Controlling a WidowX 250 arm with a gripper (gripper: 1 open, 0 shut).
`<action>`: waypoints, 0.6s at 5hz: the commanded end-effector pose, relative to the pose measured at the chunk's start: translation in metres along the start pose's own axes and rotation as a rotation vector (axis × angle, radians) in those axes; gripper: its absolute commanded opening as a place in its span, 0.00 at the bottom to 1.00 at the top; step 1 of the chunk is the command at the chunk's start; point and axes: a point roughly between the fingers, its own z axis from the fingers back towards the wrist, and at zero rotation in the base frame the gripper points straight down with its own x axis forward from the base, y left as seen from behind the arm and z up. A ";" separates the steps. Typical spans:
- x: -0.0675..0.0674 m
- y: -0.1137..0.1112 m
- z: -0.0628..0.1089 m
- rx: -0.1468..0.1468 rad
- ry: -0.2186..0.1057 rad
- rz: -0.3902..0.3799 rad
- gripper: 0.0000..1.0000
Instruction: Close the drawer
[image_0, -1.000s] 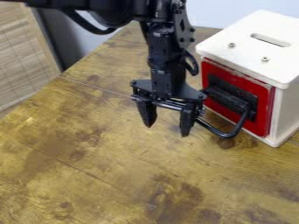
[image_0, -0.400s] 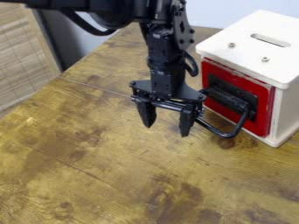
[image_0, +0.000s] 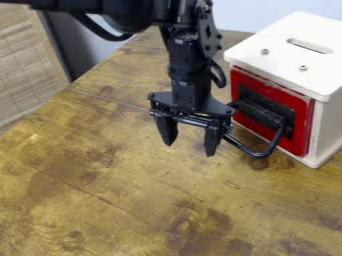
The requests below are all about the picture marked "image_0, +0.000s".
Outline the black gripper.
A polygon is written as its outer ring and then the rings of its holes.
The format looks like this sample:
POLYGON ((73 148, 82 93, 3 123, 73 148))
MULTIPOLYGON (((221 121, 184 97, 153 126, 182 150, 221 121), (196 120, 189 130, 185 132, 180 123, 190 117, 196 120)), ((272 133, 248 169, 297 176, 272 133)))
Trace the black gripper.
MULTIPOLYGON (((156 118, 162 140, 172 146, 178 137, 178 122, 208 126, 212 122, 229 126, 236 110, 212 94, 212 83, 220 88, 228 85, 225 72, 214 60, 205 61, 200 68, 189 63, 170 65, 172 90, 153 92, 150 114, 156 118)), ((205 132, 205 150, 216 155, 226 130, 210 124, 205 132)))

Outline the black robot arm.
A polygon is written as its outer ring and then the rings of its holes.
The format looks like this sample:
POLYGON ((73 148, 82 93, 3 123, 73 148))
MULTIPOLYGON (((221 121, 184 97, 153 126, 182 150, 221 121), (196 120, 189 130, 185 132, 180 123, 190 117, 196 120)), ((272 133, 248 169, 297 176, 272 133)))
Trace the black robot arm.
POLYGON ((0 0, 35 10, 63 12, 109 41, 125 41, 150 27, 160 28, 169 53, 172 90, 153 92, 150 115, 166 145, 181 123, 205 129, 205 150, 214 156, 234 110, 212 95, 228 85, 214 60, 224 35, 214 23, 213 0, 0 0))

